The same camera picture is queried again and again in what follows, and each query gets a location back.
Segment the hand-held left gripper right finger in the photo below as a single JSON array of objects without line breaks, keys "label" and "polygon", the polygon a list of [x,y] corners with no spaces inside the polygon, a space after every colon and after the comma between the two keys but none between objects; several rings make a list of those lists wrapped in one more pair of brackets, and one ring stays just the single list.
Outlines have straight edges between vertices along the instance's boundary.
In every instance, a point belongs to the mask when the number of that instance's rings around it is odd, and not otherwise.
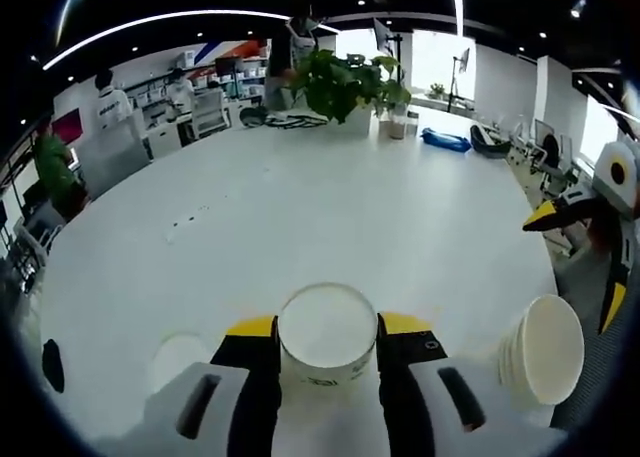
[{"label": "hand-held left gripper right finger", "polygon": [[495,370],[448,356],[417,317],[379,313],[376,358],[394,456],[549,456],[566,438],[527,421]]}]

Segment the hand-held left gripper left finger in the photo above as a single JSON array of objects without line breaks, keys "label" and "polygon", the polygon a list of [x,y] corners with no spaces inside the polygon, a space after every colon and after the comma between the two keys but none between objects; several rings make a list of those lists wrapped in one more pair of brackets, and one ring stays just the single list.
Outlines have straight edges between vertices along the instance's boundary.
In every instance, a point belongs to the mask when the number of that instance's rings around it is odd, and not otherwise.
[{"label": "hand-held left gripper left finger", "polygon": [[278,317],[229,328],[207,362],[152,394],[126,456],[269,456],[281,405]]}]

